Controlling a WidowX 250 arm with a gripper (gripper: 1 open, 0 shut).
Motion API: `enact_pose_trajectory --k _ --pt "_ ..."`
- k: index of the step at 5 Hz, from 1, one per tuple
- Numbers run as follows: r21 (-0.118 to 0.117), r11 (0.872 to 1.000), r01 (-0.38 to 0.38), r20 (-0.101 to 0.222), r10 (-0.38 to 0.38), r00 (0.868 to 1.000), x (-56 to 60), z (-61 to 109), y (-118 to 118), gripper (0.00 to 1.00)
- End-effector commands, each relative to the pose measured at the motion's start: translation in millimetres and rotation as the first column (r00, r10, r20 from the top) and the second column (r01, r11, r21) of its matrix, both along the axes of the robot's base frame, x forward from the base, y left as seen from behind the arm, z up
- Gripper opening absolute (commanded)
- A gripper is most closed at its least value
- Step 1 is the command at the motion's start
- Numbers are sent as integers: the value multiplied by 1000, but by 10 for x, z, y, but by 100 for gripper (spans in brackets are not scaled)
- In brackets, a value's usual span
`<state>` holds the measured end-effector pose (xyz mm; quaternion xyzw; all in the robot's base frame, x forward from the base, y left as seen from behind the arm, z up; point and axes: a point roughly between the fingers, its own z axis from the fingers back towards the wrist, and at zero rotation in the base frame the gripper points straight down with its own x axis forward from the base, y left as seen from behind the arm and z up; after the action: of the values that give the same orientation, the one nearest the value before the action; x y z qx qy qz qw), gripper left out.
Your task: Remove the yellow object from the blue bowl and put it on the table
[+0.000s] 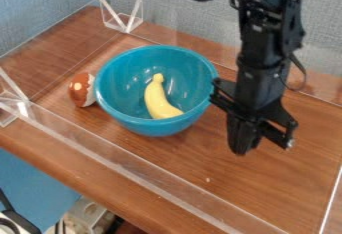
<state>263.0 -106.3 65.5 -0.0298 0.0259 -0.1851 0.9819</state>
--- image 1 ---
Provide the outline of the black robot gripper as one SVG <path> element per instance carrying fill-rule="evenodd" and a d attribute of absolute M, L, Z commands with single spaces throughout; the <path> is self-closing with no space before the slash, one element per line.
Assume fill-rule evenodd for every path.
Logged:
<path fill-rule="evenodd" d="M 298 121 L 283 108 L 284 88 L 271 77 L 278 65 L 284 68 L 280 77 L 286 78 L 288 60 L 266 68 L 243 65 L 235 82 L 221 78 L 212 80 L 209 101 L 227 114 L 228 146 L 236 155 L 255 149 L 262 138 L 283 149 L 292 146 Z"/>

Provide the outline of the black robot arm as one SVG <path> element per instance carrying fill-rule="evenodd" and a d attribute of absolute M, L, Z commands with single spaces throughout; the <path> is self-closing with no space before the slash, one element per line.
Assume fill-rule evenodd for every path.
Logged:
<path fill-rule="evenodd" d="M 237 155 L 268 139 L 279 147 L 292 145 L 298 122 L 282 106 L 290 67 L 300 62 L 302 0 L 229 0 L 237 10 L 241 47 L 236 80 L 212 80 L 209 101 L 227 113 L 228 147 Z"/>

